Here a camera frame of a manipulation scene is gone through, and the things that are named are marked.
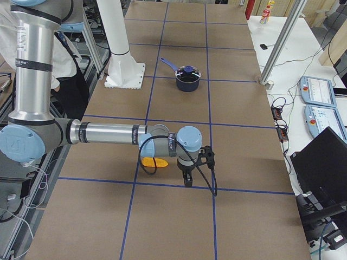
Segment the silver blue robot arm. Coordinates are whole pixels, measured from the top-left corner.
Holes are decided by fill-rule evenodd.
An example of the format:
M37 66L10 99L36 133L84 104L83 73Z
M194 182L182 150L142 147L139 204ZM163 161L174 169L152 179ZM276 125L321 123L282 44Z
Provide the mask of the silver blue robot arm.
M56 118L49 111L56 31L83 29L82 1L12 1L17 18L16 101L1 130L1 152L27 163L66 144L115 143L139 147L140 158L175 157L184 184L202 157L201 132L185 126L171 133L164 125L121 125Z

